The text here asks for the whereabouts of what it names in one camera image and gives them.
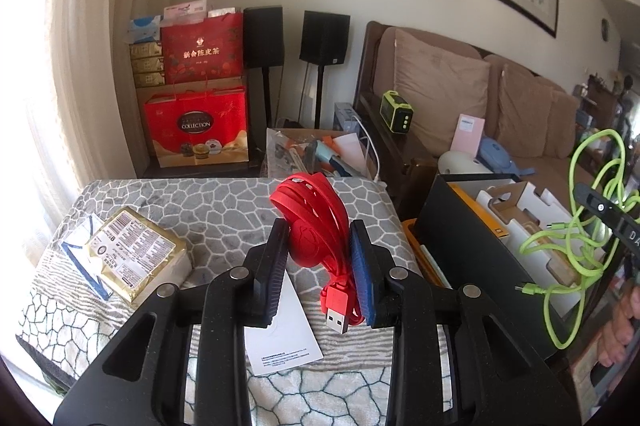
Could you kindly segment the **right hand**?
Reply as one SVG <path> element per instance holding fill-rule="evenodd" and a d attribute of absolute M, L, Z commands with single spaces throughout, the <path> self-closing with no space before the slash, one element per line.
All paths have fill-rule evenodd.
<path fill-rule="evenodd" d="M 628 287 L 613 309 L 612 319 L 601 328 L 598 340 L 598 361 L 605 368 L 626 359 L 626 347 L 634 337 L 632 320 L 638 320 L 640 296 L 638 285 Z"/>

